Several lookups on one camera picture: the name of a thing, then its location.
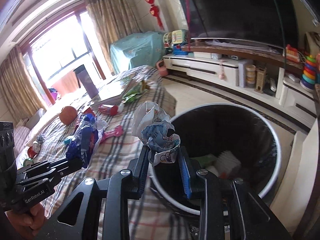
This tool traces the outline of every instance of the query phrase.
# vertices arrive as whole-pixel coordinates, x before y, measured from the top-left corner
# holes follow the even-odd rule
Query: orange ball
[[[70,125],[78,116],[78,111],[73,106],[62,108],[59,117],[63,124]]]

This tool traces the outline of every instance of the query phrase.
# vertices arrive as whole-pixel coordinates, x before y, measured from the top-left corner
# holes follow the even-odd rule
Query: metal bolt
[[[120,173],[121,173],[121,175],[123,175],[123,176],[127,176],[127,175],[130,174],[130,172],[131,172],[131,171],[129,171],[129,170],[122,170]]]
[[[241,178],[236,178],[236,179],[235,179],[235,183],[236,183],[236,184],[243,184],[243,179],[241,179]]]
[[[94,182],[93,178],[86,178],[84,180],[84,184],[86,184],[86,185],[91,185],[93,182]]]
[[[208,174],[208,171],[205,170],[205,169],[201,169],[201,170],[198,171],[198,173],[199,173],[200,175],[204,176],[204,175],[207,175],[207,174]]]

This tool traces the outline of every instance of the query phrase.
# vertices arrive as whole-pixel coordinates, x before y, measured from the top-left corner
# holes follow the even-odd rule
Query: beige curtain
[[[0,65],[0,90],[15,123],[32,117],[40,108],[47,108],[36,90],[18,46],[10,51]]]
[[[127,0],[84,0],[111,73],[110,44],[141,32]]]

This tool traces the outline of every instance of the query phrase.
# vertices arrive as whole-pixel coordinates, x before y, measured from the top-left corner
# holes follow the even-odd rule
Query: flat screen tv
[[[188,1],[191,38],[254,41],[279,48],[286,44],[298,46],[292,0]],[[186,0],[180,2],[187,17]]]

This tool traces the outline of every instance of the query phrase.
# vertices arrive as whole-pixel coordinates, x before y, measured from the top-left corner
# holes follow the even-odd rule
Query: clear plastic wrap
[[[82,160],[82,167],[87,168],[91,156],[97,151],[102,134],[108,123],[93,114],[84,114],[66,152],[66,158]]]

